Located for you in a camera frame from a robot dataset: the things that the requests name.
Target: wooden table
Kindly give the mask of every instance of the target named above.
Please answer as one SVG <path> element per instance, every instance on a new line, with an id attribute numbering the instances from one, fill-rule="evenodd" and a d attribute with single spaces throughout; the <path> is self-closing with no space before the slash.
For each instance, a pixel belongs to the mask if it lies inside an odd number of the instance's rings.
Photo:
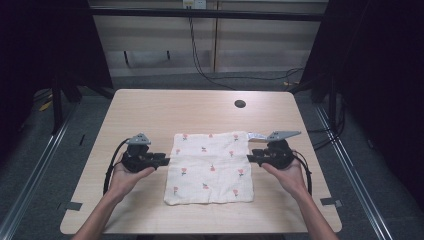
<path id="1" fill-rule="evenodd" d="M 243 100 L 246 107 L 234 102 Z M 256 132 L 300 130 L 291 137 L 292 149 L 301 152 L 312 171 L 313 198 L 334 231 L 341 222 L 334 205 L 322 206 L 331 197 L 315 152 L 293 98 L 282 92 L 119 90 L 115 94 L 81 175 L 72 202 L 80 211 L 68 210 L 61 224 L 65 234 L 75 233 L 102 197 L 110 159 L 121 141 L 143 132 L 152 141 L 152 152 L 167 156 L 176 133 Z M 249 148 L 265 148 L 249 143 Z M 106 226 L 105 233 L 125 234 L 224 234 L 307 232 L 293 198 L 274 176 L 252 163 L 255 198 L 251 203 L 190 204 L 169 206 L 163 201 L 168 167 L 142 179 L 126 196 Z"/>

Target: human hand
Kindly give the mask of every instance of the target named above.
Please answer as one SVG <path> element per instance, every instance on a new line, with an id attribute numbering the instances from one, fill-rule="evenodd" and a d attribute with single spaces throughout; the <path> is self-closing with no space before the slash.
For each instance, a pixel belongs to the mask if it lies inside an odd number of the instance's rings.
<path id="1" fill-rule="evenodd" d="M 153 167 L 149 167 L 138 173 L 132 173 L 122 163 L 118 163 L 113 169 L 108 193 L 113 193 L 119 201 L 122 201 L 140 179 L 149 176 L 154 171 L 155 169 Z"/>
<path id="2" fill-rule="evenodd" d="M 308 190 L 303 180 L 302 167 L 299 160 L 294 159 L 287 168 L 282 170 L 268 163 L 263 163 L 262 168 L 274 175 L 281 186 L 290 193 L 295 200 L 299 200 L 305 192 L 307 193 Z"/>

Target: electrical outlet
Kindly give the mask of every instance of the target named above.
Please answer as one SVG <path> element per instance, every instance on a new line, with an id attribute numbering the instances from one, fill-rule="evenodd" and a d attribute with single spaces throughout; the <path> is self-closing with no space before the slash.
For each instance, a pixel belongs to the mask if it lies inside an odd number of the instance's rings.
<path id="1" fill-rule="evenodd" d="M 206 0 L 195 0 L 194 1 L 195 9 L 206 9 Z"/>
<path id="2" fill-rule="evenodd" d="M 184 9 L 194 9 L 194 0 L 183 0 Z"/>

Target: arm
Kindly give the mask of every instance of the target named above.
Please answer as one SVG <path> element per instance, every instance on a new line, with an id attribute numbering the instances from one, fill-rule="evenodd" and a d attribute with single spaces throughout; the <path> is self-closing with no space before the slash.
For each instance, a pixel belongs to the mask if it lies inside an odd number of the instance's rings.
<path id="1" fill-rule="evenodd" d="M 294 160 L 286 169 L 278 170 L 268 163 L 263 163 L 262 167 L 272 175 L 274 175 L 281 186 L 291 194 L 299 205 L 306 228 L 312 239 L 339 239 L 331 229 L 324 216 L 315 205 L 312 196 L 306 189 L 302 176 L 300 162 Z"/>
<path id="2" fill-rule="evenodd" d="M 117 164 L 113 170 L 109 191 L 100 199 L 100 202 L 72 239 L 100 239 L 116 205 L 131 192 L 140 179 L 147 177 L 154 171 L 155 169 L 150 167 L 138 173 L 131 173 L 122 164 Z"/>

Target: white towel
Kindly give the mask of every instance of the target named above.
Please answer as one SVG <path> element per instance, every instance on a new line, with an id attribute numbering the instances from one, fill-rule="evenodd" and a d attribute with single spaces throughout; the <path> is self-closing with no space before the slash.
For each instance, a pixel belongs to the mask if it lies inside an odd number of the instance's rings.
<path id="1" fill-rule="evenodd" d="M 176 134 L 164 201 L 169 205 L 253 201 L 247 132 Z"/>

